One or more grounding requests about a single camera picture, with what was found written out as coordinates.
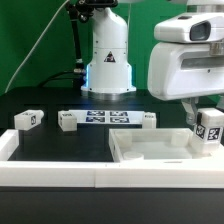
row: black table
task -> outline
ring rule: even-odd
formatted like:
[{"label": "black table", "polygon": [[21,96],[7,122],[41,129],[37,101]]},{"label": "black table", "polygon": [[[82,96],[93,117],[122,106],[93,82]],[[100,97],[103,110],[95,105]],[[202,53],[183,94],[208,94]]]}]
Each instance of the black table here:
[{"label": "black table", "polygon": [[[214,103],[204,97],[198,107],[214,107]],[[113,162],[108,132],[123,125],[79,124],[77,132],[62,132],[57,125],[60,110],[149,111],[157,114],[158,128],[188,127],[179,101],[162,102],[147,91],[118,102],[102,102],[81,97],[73,89],[24,87],[1,96],[0,108],[1,134],[14,128],[13,117],[18,113],[28,109],[45,113],[40,126],[20,131],[20,146],[10,158],[15,161]],[[10,224],[221,224],[223,209],[223,189],[0,188],[0,220]]]}]

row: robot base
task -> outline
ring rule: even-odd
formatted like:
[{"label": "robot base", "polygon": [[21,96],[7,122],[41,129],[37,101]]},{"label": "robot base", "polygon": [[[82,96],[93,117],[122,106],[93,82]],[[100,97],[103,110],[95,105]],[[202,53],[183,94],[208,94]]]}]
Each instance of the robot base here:
[{"label": "robot base", "polygon": [[86,96],[86,97],[90,97],[90,98],[98,99],[98,100],[117,101],[117,100],[123,100],[125,98],[135,96],[136,88],[132,87],[127,92],[121,92],[121,93],[100,93],[100,92],[93,92],[91,90],[89,91],[87,88],[82,87],[81,94],[82,96]]}]

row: green wall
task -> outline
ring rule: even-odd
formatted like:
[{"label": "green wall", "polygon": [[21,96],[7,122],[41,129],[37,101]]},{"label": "green wall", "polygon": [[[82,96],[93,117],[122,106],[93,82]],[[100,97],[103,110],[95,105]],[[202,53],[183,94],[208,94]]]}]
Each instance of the green wall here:
[{"label": "green wall", "polygon": [[[0,1],[0,94],[62,3],[62,0]],[[128,20],[128,4],[120,4],[113,10]],[[132,4],[129,63],[133,66],[133,84],[137,88],[147,88],[149,56],[156,44],[154,26],[184,11],[185,6],[173,5],[166,0],[146,0]],[[79,24],[79,30],[83,58],[88,63],[92,56],[91,22]],[[19,72],[12,88],[35,86],[54,73],[73,69],[74,65],[72,30],[67,12],[62,10]],[[54,82],[51,85],[71,86],[71,83]]]}]

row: black and white pattern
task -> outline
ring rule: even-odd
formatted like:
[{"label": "black and white pattern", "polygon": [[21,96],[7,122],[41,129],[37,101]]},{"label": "black and white pattern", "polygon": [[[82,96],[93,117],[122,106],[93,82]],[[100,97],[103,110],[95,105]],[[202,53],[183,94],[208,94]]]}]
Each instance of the black and white pattern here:
[{"label": "black and white pattern", "polygon": [[204,139],[204,137],[205,137],[205,127],[202,126],[202,125],[197,125],[196,135],[198,137],[200,137],[201,139]]},{"label": "black and white pattern", "polygon": [[127,117],[128,112],[126,111],[110,111],[111,117]]},{"label": "black and white pattern", "polygon": [[32,116],[32,117],[31,117],[31,125],[36,124],[36,121],[37,121],[37,119],[36,119],[36,115],[35,115],[35,116]]},{"label": "black and white pattern", "polygon": [[105,116],[105,111],[101,110],[89,110],[87,116]]},{"label": "black and white pattern", "polygon": [[127,117],[111,117],[111,123],[118,123],[118,124],[127,124],[130,123],[129,118]]},{"label": "black and white pattern", "polygon": [[105,117],[86,117],[88,123],[104,123]]},{"label": "black and white pattern", "polygon": [[208,132],[208,140],[218,140],[221,128],[210,128]]}]

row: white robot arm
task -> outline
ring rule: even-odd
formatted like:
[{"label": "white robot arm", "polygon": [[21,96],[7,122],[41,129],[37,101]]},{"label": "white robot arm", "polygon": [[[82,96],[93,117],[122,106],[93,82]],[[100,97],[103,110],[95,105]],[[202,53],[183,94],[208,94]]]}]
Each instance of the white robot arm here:
[{"label": "white robot arm", "polygon": [[151,54],[148,88],[162,100],[182,99],[194,124],[198,97],[224,92],[224,0],[189,0],[187,8],[155,27],[163,42]]},{"label": "white robot arm", "polygon": [[[120,0],[133,3],[139,0]],[[101,100],[117,100],[133,94],[132,67],[128,57],[128,26],[112,12],[117,0],[78,0],[80,21],[93,20],[93,57],[87,66],[82,95]]]}]

